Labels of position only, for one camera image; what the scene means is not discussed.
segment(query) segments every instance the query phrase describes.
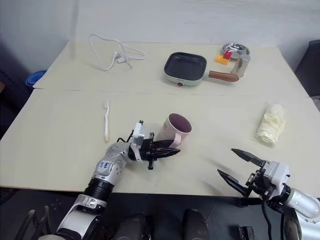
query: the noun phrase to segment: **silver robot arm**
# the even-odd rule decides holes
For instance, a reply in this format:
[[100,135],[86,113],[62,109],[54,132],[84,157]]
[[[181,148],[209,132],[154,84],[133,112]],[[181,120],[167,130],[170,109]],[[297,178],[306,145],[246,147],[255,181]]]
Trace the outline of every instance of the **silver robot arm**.
[[39,240],[88,240],[94,238],[100,218],[107,207],[114,186],[123,174],[126,164],[148,161],[148,169],[153,169],[157,158],[165,158],[180,152],[170,148],[172,140],[153,141],[142,134],[143,122],[136,124],[127,142],[112,144],[105,156],[97,163],[92,178],[67,212],[56,234],[44,235]]
[[273,210],[284,214],[284,233],[287,240],[320,240],[320,201],[287,185],[289,166],[275,161],[262,160],[253,154],[231,149],[240,158],[260,167],[246,182],[218,169],[221,177],[244,197],[254,191]]

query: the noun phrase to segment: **wooden handle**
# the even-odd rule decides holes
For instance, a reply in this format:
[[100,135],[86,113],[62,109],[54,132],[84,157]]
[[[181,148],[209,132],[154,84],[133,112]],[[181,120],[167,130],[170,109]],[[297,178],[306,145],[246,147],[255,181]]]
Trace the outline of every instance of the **wooden handle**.
[[235,74],[219,72],[219,71],[210,71],[209,78],[211,79],[221,79],[227,82],[236,82],[239,80],[239,77]]

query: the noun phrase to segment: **pink mug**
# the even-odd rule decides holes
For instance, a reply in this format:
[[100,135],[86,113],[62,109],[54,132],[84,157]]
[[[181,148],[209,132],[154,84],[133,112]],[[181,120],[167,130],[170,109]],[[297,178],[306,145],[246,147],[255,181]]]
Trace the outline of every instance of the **pink mug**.
[[191,133],[191,130],[191,123],[184,116],[177,113],[171,113],[165,120],[155,139],[156,141],[173,140],[170,148],[176,148],[189,133]]

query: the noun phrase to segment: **charging cable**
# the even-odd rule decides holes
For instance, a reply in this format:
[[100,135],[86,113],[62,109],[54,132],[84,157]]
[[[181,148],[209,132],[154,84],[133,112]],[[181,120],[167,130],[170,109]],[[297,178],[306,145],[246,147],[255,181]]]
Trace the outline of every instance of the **charging cable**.
[[[98,53],[97,53],[97,50],[95,49],[95,47],[94,47],[94,45],[93,45],[93,43],[92,43],[92,37],[97,37],[97,38],[99,38],[99,39],[101,39],[101,40],[103,40],[103,41],[116,42],[116,43],[119,44],[119,51],[120,51],[121,54],[118,53],[117,51],[114,51],[114,52],[113,52],[112,62],[111,62],[111,64],[110,64],[109,67],[105,67],[105,66],[103,65],[102,61],[100,60],[100,57],[99,57],[99,55],[98,55]],[[132,68],[131,64],[129,63],[130,60],[143,60],[143,59],[146,58],[146,54],[145,54],[143,51],[141,51],[141,50],[139,50],[139,49],[136,49],[136,48],[134,48],[134,47],[131,47],[131,46],[129,46],[129,45],[122,44],[122,42],[119,41],[119,40],[117,40],[117,39],[108,39],[108,38],[101,37],[101,36],[99,36],[99,35],[97,35],[97,34],[91,34],[91,35],[89,36],[89,43],[90,43],[90,46],[91,46],[91,48],[92,48],[92,50],[93,50],[93,52],[94,52],[94,54],[95,54],[95,56],[96,56],[96,59],[97,59],[98,62],[99,62],[101,68],[102,68],[103,70],[105,70],[105,71],[110,70],[110,69],[114,66],[114,63],[115,63],[115,60],[116,60],[116,59],[117,59],[117,62],[118,62],[119,64],[121,64],[121,63],[126,63],[126,64],[129,65],[130,68]],[[134,50],[134,51],[137,52],[137,54],[140,54],[140,55],[142,55],[142,56],[128,56],[127,53],[126,53],[125,48]]]

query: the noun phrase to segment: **frying pan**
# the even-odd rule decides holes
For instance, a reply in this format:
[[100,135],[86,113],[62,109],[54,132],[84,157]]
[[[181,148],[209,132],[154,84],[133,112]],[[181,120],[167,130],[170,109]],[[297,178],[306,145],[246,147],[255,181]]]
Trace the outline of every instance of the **frying pan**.
[[[164,66],[166,78],[178,86],[195,86],[203,79],[206,72],[207,60],[200,55],[175,52],[170,55]],[[236,82],[239,77],[235,74],[209,71],[208,77],[227,82]]]

